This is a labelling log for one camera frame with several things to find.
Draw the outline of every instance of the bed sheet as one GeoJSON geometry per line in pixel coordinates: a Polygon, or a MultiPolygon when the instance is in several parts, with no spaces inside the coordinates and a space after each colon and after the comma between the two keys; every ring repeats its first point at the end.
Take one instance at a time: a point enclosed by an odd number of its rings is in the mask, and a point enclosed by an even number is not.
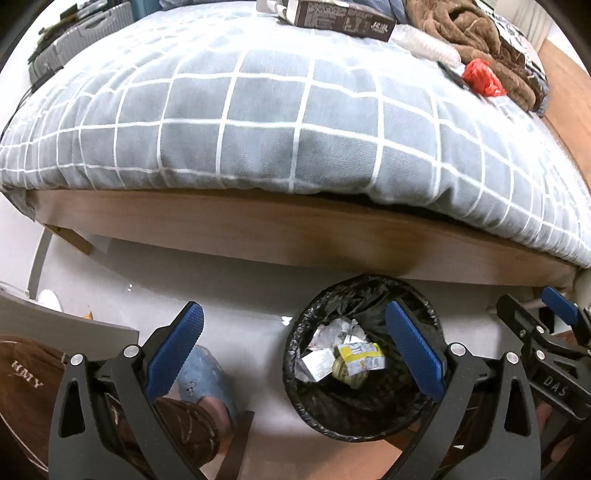
{"type": "Polygon", "coordinates": [[[393,43],[252,2],[152,14],[17,113],[0,187],[250,189],[422,206],[591,266],[591,197],[547,129],[393,43]]]}

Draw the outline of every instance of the red plastic bag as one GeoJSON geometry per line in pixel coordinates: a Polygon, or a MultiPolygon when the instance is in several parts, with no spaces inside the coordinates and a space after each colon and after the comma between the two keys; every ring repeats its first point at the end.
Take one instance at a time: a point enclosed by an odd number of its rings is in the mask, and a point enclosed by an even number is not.
{"type": "Polygon", "coordinates": [[[466,65],[462,78],[472,90],[485,97],[500,97],[507,94],[499,77],[488,66],[488,62],[482,59],[474,59],[466,65]]]}

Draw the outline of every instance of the trash can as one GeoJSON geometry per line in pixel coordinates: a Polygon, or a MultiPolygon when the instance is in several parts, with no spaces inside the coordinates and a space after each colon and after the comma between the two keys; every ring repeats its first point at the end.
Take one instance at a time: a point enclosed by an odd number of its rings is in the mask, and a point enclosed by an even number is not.
{"type": "Polygon", "coordinates": [[[346,442],[370,442],[396,434],[420,417],[429,400],[419,392],[385,324],[386,305],[397,297],[420,322],[441,333],[427,299],[408,283],[384,275],[360,275],[327,288],[293,325],[283,359],[285,390],[300,417],[317,432],[346,442]],[[332,375],[319,382],[295,376],[296,362],[316,329],[338,317],[357,320],[386,358],[386,368],[369,372],[359,390],[332,375]]]}

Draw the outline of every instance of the curtain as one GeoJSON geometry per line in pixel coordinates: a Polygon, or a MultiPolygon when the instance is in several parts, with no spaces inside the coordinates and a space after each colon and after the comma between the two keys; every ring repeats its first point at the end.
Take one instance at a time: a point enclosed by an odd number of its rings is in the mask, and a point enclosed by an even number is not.
{"type": "Polygon", "coordinates": [[[519,28],[536,51],[552,26],[552,18],[535,0],[498,0],[495,13],[519,28]]]}

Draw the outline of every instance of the brown pants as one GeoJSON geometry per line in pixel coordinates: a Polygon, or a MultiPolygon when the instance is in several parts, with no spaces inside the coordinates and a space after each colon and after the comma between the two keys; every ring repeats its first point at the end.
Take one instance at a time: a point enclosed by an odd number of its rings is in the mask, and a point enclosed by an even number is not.
{"type": "MultiPolygon", "coordinates": [[[[45,477],[51,417],[68,360],[65,353],[40,343],[0,335],[0,421],[45,477]]],[[[217,455],[219,435],[206,410],[170,398],[159,398],[156,406],[171,434],[197,466],[217,455]]],[[[130,459],[152,476],[115,399],[111,410],[130,459]]]]}

